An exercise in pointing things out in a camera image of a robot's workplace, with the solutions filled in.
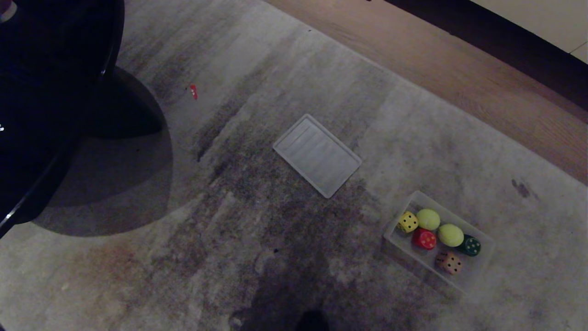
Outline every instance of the ball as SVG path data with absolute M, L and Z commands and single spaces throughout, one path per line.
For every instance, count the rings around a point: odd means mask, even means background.
M 449 247 L 456 247 L 463 243 L 463 231 L 453 224 L 444 224 L 437 231 L 439 240 Z
M 429 231 L 434 231 L 441 223 L 439 214 L 432 209 L 421 209 L 416 213 L 416 218 L 419 219 L 419 226 Z

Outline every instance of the tray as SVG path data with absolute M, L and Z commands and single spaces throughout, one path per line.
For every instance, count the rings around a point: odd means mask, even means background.
M 332 197 L 362 163 L 309 114 L 288 129 L 273 149 L 325 198 Z
M 462 229 L 465 234 L 478 238 L 482 245 L 480 253 L 474 257 L 467 256 L 451 247 L 445 246 L 441 242 L 438 242 L 437 246 L 430 251 L 414 246 L 411 242 L 413 233 L 405 234 L 403 231 L 397 229 L 396 225 L 405 211 L 410 211 L 416 215 L 416 213 L 423 208 L 429 208 L 436 211 L 441 217 L 441 225 L 454 224 Z M 491 237 L 487 236 L 484 232 L 473 227 L 471 224 L 462 220 L 460 217 L 456 216 L 451 211 L 445 209 L 433 199 L 419 191 L 411 194 L 402 205 L 399 206 L 393 220 L 386 228 L 384 238 L 400 248 L 406 254 L 413 257 L 427 269 L 437 274 L 444 281 L 466 294 L 475 288 L 476 282 L 485 272 L 495 248 L 495 242 Z M 450 275 L 435 265 L 435 257 L 441 250 L 448 250 L 459 256 L 463 262 L 463 269 L 459 274 Z

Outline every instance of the orange die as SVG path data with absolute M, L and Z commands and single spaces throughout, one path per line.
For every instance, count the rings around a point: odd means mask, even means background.
M 412 235 L 412 243 L 426 250 L 431 250 L 437 245 L 437 237 L 431 231 L 419 227 Z
M 459 273 L 463 267 L 462 261 L 450 251 L 444 251 L 435 258 L 437 265 L 450 274 Z

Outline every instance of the red scrap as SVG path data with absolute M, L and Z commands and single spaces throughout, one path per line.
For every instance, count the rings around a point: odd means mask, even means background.
M 196 92 L 196 85 L 190 85 L 190 90 L 192 90 L 192 96 L 194 100 L 198 100 L 198 93 Z

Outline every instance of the person's foot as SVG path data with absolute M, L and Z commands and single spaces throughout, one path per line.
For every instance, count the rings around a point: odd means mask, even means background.
M 329 331 L 329 324 L 322 312 L 309 310 L 298 321 L 296 331 Z

